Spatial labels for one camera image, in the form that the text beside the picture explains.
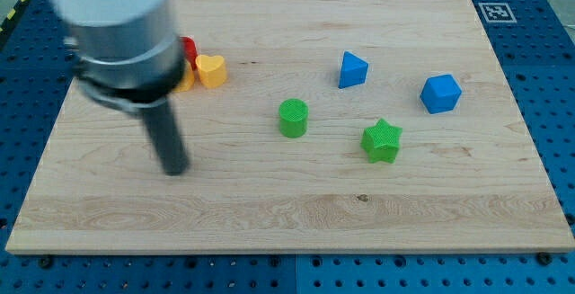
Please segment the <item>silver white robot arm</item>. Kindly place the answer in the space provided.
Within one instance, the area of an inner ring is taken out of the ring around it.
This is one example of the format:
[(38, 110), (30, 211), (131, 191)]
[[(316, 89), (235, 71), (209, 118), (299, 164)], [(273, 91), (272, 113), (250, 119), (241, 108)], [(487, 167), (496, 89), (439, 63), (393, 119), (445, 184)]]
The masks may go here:
[(184, 57), (170, 0), (49, 0), (80, 58), (78, 86), (132, 115), (168, 112)]

